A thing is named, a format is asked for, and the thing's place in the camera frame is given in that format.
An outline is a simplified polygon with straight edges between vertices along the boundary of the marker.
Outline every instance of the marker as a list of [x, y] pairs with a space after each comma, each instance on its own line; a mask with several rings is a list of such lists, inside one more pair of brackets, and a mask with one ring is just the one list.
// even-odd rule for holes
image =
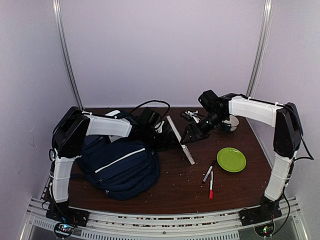
[[209, 167], [209, 170], [206, 172], [205, 176], [204, 176], [204, 179], [202, 180], [202, 183], [204, 184], [206, 181], [207, 181], [207, 178], [212, 170], [212, 166]]
[[208, 169], [208, 171], [206, 172], [206, 174], [205, 174], [205, 176], [204, 176], [204, 178], [203, 178], [203, 180], [202, 180], [202, 183], [203, 183], [203, 184], [207, 181], [207, 178], [208, 178], [208, 176], [209, 176], [212, 168], [215, 166], [215, 164], [216, 164], [216, 161], [213, 160], [212, 163], [211, 163], [211, 165], [210, 165], [210, 167], [209, 167], [209, 169]]
[[214, 199], [214, 171], [210, 172], [210, 193], [209, 193], [209, 199]]

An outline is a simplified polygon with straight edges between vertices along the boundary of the wooden tabletop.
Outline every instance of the wooden tabletop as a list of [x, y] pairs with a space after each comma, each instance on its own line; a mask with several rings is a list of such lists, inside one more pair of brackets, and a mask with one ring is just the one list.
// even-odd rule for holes
[[[179, 115], [194, 108], [172, 108], [169, 111], [175, 126], [182, 135], [188, 124]], [[155, 108], [159, 113], [164, 108]], [[92, 109], [105, 114], [108, 108]], [[156, 185], [126, 201], [106, 198], [105, 194], [83, 179], [72, 179], [69, 184], [71, 207], [127, 214], [185, 214], [204, 213], [259, 204], [268, 184], [271, 168], [247, 120], [239, 117], [239, 126], [231, 133], [212, 133], [199, 142], [187, 145], [196, 162], [190, 165], [182, 149], [159, 153], [161, 174]], [[246, 157], [246, 167], [238, 173], [230, 173], [214, 167], [214, 199], [209, 200], [209, 181], [202, 184], [204, 174], [222, 148], [240, 150]], [[80, 173], [77, 165], [73, 173]]]

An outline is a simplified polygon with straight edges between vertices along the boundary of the white wall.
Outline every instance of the white wall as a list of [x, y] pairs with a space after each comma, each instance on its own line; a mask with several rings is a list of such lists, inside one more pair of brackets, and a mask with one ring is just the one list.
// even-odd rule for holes
[[[305, 141], [315, 161], [300, 160], [287, 188], [297, 196], [312, 239], [319, 239], [320, 223], [320, 1], [276, 0], [257, 99], [297, 105]], [[271, 128], [255, 122], [254, 128], [273, 159]]]
[[203, 91], [245, 93], [264, 0], [62, 0], [86, 107], [159, 99], [198, 106]]
[[52, 2], [0, 1], [0, 239], [17, 239], [48, 179], [55, 124], [74, 97]]

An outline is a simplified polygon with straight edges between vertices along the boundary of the white zipper trim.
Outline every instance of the white zipper trim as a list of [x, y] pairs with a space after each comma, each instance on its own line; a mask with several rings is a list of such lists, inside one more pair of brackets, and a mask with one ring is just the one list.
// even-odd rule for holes
[[125, 155], [125, 156], [123, 156], [123, 157], [120, 157], [119, 159], [113, 161], [112, 163], [110, 163], [110, 164], [108, 164], [108, 165], [106, 165], [106, 166], [100, 167], [98, 170], [95, 170], [95, 173], [98, 173], [98, 172], [100, 172], [101, 170], [110, 167], [112, 164], [115, 164], [115, 163], [117, 163], [117, 162], [119, 162], [119, 161], [121, 161], [121, 160], [123, 160], [123, 159], [125, 159], [125, 158], [127, 158], [127, 157], [130, 157], [130, 156], [132, 156], [132, 155], [134, 155], [134, 154], [143, 152], [143, 151], [145, 151], [145, 150], [146, 150], [145, 148], [142, 148], [142, 149], [140, 149], [140, 150], [130, 152], [130, 153], [128, 153], [127, 155]]

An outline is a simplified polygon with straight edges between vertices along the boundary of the green plate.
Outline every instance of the green plate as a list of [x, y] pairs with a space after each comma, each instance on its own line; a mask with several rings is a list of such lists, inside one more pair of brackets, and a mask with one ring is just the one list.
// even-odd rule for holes
[[247, 164], [245, 155], [232, 147], [221, 149], [216, 155], [216, 159], [221, 168], [231, 173], [242, 171]]

